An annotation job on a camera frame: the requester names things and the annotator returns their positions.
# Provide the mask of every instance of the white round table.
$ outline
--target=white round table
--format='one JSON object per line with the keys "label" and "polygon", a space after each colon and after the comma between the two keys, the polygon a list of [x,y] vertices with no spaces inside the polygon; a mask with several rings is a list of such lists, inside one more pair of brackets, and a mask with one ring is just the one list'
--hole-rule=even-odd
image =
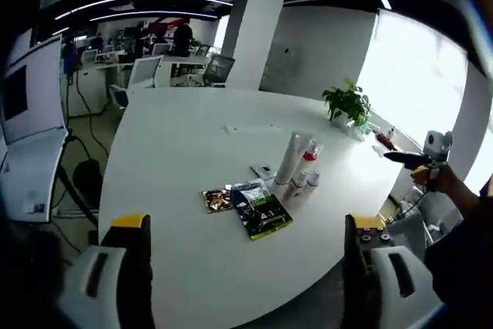
{"label": "white round table", "polygon": [[[293,130],[313,133],[324,149],[320,186],[288,209],[291,225],[252,241],[235,210],[207,213],[202,190],[255,179],[253,164],[277,168]],[[136,92],[106,167],[99,238],[113,218],[151,216],[156,327],[244,324],[342,258],[346,214],[377,214],[401,166],[379,157],[375,143],[332,127],[324,104],[312,99],[208,88]]]}

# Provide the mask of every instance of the white chair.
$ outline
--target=white chair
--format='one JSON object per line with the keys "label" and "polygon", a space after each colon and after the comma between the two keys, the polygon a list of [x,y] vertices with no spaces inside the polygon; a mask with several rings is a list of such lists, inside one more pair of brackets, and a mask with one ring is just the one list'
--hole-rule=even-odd
{"label": "white chair", "polygon": [[82,64],[94,63],[96,61],[97,55],[98,55],[98,49],[86,50],[82,54]]}
{"label": "white chair", "polygon": [[126,88],[133,90],[154,87],[154,75],[162,58],[160,55],[136,59]]}
{"label": "white chair", "polygon": [[103,53],[107,53],[107,52],[114,52],[115,51],[115,46],[114,45],[105,45],[103,48],[102,48],[102,52]]}
{"label": "white chair", "polygon": [[164,55],[171,49],[171,44],[164,42],[157,42],[153,46],[153,55]]}
{"label": "white chair", "polygon": [[162,58],[162,56],[158,56],[136,59],[128,81],[123,82],[122,86],[113,84],[109,87],[109,94],[113,103],[120,109],[124,109],[129,104],[127,92],[153,88],[155,86],[154,76]]}

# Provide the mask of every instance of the green leaves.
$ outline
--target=green leaves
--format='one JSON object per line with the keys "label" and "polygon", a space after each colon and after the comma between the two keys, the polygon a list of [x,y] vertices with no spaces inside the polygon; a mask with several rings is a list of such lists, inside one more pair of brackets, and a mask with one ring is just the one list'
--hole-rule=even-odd
{"label": "green leaves", "polygon": [[341,111],[347,113],[356,126],[364,125],[370,117],[371,104],[368,96],[361,95],[363,89],[356,82],[346,78],[347,89],[330,88],[324,90],[322,96],[328,104],[330,120],[340,116]]}

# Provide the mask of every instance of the gold package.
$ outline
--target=gold package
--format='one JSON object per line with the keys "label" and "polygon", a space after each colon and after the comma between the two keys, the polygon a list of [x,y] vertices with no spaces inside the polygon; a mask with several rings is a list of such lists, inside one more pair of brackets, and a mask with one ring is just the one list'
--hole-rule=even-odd
{"label": "gold package", "polygon": [[229,190],[204,190],[202,192],[202,195],[204,197],[204,200],[206,201],[206,208],[208,213],[227,211],[233,208]]}

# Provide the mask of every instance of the human arm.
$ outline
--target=human arm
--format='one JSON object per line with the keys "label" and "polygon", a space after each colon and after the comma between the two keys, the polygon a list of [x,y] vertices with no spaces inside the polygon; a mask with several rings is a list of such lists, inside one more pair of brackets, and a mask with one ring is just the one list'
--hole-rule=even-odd
{"label": "human arm", "polygon": [[465,219],[493,236],[493,196],[479,197],[471,192],[449,165],[440,168],[436,190],[446,194]]}

